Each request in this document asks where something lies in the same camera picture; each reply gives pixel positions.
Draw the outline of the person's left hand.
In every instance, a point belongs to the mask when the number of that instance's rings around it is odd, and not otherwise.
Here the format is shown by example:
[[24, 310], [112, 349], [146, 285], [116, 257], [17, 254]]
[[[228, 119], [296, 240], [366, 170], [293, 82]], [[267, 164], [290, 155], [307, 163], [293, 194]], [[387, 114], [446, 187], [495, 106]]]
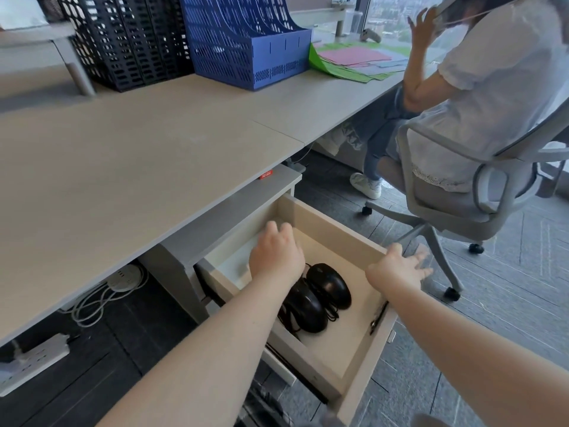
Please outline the person's left hand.
[[306, 266], [300, 244], [272, 243], [252, 249], [249, 270], [253, 281], [268, 282], [274, 287], [289, 290], [297, 282]]

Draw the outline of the person's right hand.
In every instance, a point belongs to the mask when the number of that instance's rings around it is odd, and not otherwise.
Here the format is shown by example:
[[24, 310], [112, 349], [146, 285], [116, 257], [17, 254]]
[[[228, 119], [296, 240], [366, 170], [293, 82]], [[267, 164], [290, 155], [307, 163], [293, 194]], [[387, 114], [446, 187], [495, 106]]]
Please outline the person's right hand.
[[365, 276], [371, 286], [387, 298], [401, 288], [420, 291], [423, 280], [433, 273], [432, 268], [423, 265], [430, 256], [429, 249], [423, 244], [416, 248], [414, 254], [403, 255], [400, 264], [389, 263], [385, 255], [366, 268]]

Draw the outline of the person's left forearm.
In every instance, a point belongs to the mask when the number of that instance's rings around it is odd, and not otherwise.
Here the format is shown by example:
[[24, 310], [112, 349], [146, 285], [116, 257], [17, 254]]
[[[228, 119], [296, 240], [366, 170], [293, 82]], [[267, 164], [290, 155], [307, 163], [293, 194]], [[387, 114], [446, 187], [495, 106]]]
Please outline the person's left forearm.
[[232, 427], [299, 279], [260, 273], [168, 353], [96, 427]]

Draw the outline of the person's right forearm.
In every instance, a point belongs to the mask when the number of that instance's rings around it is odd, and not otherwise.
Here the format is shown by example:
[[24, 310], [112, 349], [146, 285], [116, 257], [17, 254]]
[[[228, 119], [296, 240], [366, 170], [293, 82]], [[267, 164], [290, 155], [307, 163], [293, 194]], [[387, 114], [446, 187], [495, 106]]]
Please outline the person's right forearm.
[[487, 427], [569, 427], [569, 371], [420, 288], [397, 281], [376, 288]]

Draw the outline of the grey drawer cabinet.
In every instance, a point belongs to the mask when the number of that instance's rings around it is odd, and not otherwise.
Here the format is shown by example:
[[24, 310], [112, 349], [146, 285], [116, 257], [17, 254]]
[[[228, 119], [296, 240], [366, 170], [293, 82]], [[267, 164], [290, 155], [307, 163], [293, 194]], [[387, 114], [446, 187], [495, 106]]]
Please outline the grey drawer cabinet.
[[227, 199], [152, 247], [139, 262], [197, 324], [210, 314], [207, 296], [195, 265], [225, 241], [254, 212], [270, 205], [285, 193], [294, 194], [302, 179], [297, 172], [279, 164], [273, 173], [255, 179]]

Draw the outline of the grey office chair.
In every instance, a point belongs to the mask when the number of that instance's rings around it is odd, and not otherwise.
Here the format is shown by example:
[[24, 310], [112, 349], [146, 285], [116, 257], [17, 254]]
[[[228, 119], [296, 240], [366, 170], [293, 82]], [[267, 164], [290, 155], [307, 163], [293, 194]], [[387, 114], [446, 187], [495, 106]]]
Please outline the grey office chair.
[[[412, 170], [408, 134], [417, 133], [453, 154], [476, 163], [470, 193], [447, 192], [418, 179]], [[441, 270], [450, 281], [445, 298], [456, 302], [464, 286], [452, 269], [439, 236], [470, 243], [469, 251], [484, 252], [483, 243], [494, 237], [508, 217], [534, 196], [550, 198], [569, 160], [569, 95], [539, 125], [492, 157], [441, 136], [417, 121], [406, 121], [397, 130], [399, 159], [382, 157], [379, 172], [405, 194], [410, 214], [367, 201], [363, 215], [376, 211], [411, 227], [398, 243], [423, 236]]]

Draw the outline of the black computer mouse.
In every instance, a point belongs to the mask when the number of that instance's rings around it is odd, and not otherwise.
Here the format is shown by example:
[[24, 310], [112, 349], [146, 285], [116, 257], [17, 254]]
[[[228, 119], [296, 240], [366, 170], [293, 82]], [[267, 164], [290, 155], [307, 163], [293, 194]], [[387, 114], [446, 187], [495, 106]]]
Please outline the black computer mouse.
[[322, 294], [331, 306], [347, 310], [352, 305], [352, 295], [344, 278], [330, 265], [309, 265], [306, 280], [318, 294]]
[[328, 315], [321, 301], [304, 278], [292, 286], [282, 304], [300, 330], [311, 334], [323, 332], [328, 326]]

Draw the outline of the beige open drawer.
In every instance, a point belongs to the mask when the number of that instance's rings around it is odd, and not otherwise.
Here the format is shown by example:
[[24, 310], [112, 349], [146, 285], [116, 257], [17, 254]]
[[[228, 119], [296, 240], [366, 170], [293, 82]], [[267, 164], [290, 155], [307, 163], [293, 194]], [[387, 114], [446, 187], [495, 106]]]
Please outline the beige open drawer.
[[323, 332], [294, 337], [276, 320], [268, 345], [346, 426], [352, 422], [397, 318], [388, 307], [375, 333], [369, 326], [386, 299], [365, 278], [385, 250], [288, 193], [254, 212], [197, 263], [206, 284], [230, 301], [250, 281], [249, 254], [266, 222], [289, 222], [306, 263], [325, 263], [345, 280], [352, 305]]

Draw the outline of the round white power hub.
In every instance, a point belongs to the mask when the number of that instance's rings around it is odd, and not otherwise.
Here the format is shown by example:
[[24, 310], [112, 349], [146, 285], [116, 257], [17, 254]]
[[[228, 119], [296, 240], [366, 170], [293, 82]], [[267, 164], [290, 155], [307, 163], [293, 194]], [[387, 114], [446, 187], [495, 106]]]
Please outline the round white power hub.
[[115, 293], [127, 293], [142, 284], [143, 276], [139, 266], [128, 264], [110, 275], [106, 284]]

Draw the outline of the green paper sheet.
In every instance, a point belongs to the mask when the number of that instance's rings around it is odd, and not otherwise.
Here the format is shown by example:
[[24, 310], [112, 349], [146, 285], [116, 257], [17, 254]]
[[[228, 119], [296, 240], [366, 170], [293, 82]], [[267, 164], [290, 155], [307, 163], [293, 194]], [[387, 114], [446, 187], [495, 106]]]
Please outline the green paper sheet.
[[358, 82], [361, 84], [367, 84], [373, 80], [382, 81], [397, 73], [390, 75], [381, 75], [379, 77], [369, 77], [367, 75], [358, 73], [352, 69], [352, 66], [339, 66], [331, 64], [317, 55], [317, 52], [322, 50], [330, 49], [340, 49], [347, 47], [365, 47], [369, 49], [374, 49], [381, 51], [394, 59], [398, 58], [409, 58], [409, 49], [400, 47], [388, 47], [381, 43], [375, 42], [334, 42], [327, 44], [311, 44], [309, 50], [309, 65], [312, 69], [321, 71], [322, 73], [328, 74], [334, 78], [345, 79], [348, 81]]

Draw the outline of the blue plastic file rack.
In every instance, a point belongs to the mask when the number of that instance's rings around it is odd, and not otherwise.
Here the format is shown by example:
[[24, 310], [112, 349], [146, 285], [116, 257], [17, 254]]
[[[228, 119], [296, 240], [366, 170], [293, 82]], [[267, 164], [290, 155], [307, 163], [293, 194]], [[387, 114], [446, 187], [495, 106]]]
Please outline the blue plastic file rack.
[[286, 0], [180, 0], [199, 76], [258, 90], [309, 67], [312, 32]]

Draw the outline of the grey-blue paper sheet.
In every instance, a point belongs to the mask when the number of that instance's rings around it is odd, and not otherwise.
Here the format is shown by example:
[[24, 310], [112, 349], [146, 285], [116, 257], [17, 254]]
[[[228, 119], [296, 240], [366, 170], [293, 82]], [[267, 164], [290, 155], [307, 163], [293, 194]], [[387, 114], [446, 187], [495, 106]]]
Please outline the grey-blue paper sheet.
[[358, 73], [369, 77], [379, 77], [381, 75], [390, 75], [405, 71], [408, 64], [408, 58], [398, 58], [389, 61], [370, 61], [352, 66], [352, 69]]

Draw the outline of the pink paper sheet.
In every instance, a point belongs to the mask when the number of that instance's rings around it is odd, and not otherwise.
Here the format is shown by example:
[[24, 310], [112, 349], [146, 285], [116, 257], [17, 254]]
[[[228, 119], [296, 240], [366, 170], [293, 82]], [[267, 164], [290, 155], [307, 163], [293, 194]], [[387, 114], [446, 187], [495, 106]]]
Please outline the pink paper sheet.
[[365, 47], [347, 47], [340, 49], [322, 50], [317, 52], [320, 58], [339, 66], [356, 66], [360, 64], [391, 61], [389, 56], [381, 51]]

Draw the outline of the black plastic file rack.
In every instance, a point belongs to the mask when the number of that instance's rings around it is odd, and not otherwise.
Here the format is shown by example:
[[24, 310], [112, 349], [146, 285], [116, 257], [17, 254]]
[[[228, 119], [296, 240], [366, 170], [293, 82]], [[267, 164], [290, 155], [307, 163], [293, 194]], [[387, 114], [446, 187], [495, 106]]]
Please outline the black plastic file rack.
[[180, 0], [38, 0], [68, 21], [90, 79], [126, 92], [194, 73]]

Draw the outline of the white power strip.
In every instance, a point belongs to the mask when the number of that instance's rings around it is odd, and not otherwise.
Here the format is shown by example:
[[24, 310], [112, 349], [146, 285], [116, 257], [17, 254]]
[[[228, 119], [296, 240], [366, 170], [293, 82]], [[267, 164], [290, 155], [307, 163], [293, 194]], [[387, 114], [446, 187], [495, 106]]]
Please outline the white power strip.
[[69, 335], [58, 333], [27, 352], [13, 339], [12, 360], [0, 361], [0, 397], [5, 397], [69, 355]]

